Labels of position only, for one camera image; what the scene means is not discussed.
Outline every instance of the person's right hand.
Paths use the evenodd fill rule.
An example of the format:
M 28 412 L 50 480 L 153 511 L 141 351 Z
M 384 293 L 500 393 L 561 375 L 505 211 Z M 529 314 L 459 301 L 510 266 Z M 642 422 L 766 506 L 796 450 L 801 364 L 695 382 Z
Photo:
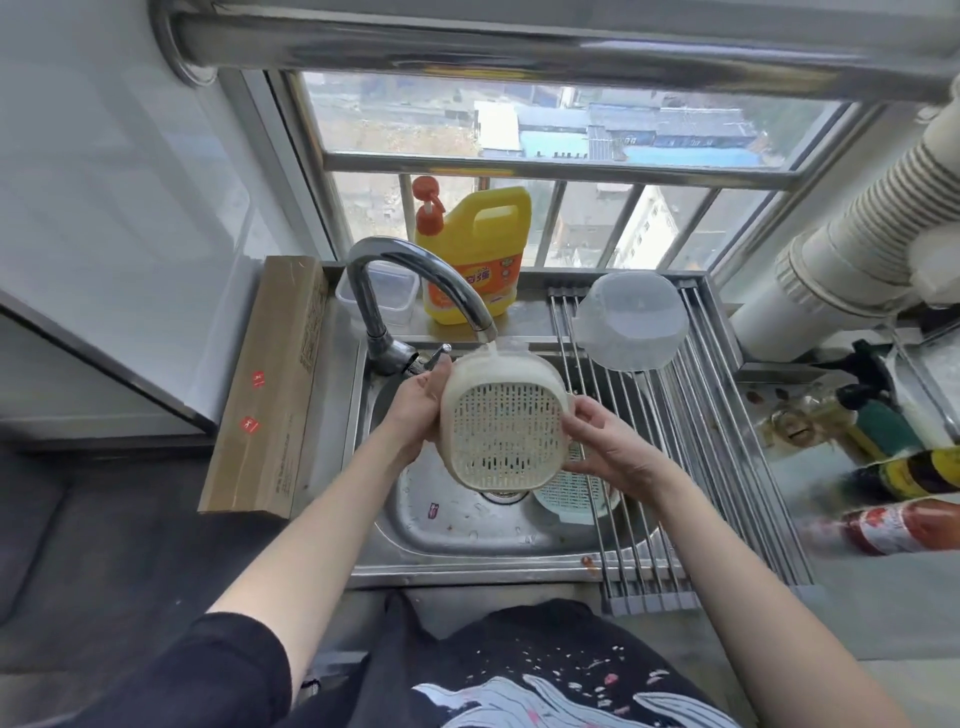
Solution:
M 668 487 L 683 470 L 597 400 L 574 399 L 562 417 L 564 432 L 584 446 L 587 459 L 564 464 L 570 473 L 595 475 L 618 491 L 653 504 L 658 487 Z

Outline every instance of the white pipe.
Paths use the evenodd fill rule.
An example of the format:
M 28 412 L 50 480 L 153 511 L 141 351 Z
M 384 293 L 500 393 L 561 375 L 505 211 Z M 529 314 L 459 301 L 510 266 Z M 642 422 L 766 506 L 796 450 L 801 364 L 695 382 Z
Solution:
M 780 252 L 774 275 L 733 315 L 737 338 L 754 358 L 791 361 L 836 331 L 875 326 L 911 290 L 913 241 L 954 221 L 960 221 L 956 98 L 840 217 Z

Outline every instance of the faucet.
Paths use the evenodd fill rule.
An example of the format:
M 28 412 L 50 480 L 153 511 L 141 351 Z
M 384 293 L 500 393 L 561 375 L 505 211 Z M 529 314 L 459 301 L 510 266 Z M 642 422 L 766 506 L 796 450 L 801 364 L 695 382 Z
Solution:
M 456 304 L 467 323 L 476 332 L 477 341 L 487 344 L 496 338 L 493 316 L 480 294 L 441 258 L 398 237 L 373 236 L 358 241 L 347 256 L 347 275 L 353 295 L 367 327 L 367 352 L 374 366 L 385 375 L 404 373 L 415 376 L 433 368 L 440 355 L 450 351 L 443 344 L 429 359 L 419 356 L 417 350 L 397 341 L 383 323 L 376 296 L 367 273 L 367 265 L 374 260 L 389 260 L 434 283 Z

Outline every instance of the hand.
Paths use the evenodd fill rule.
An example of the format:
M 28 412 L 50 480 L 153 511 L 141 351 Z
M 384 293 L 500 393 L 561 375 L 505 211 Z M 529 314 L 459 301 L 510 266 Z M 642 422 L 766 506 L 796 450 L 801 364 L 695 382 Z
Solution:
M 436 439 L 440 397 L 452 366 L 450 357 L 441 354 L 433 371 L 411 377 L 396 389 L 380 427 L 397 437 L 400 454 L 407 464 L 417 459 L 424 440 Z
M 580 395 L 573 412 L 562 417 L 564 432 L 585 446 L 586 460 L 564 465 L 570 473 L 595 475 L 618 491 L 653 504 L 657 489 L 684 471 L 640 437 L 632 427 L 597 400 Z

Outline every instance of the black shirt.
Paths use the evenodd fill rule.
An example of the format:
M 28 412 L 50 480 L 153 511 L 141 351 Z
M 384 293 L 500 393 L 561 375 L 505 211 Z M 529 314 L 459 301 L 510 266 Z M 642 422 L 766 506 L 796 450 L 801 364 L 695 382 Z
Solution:
M 437 640 L 394 595 L 377 646 L 347 682 L 293 711 L 290 702 L 274 634 L 215 614 L 69 725 L 736 728 L 646 644 L 559 599 L 495 612 Z

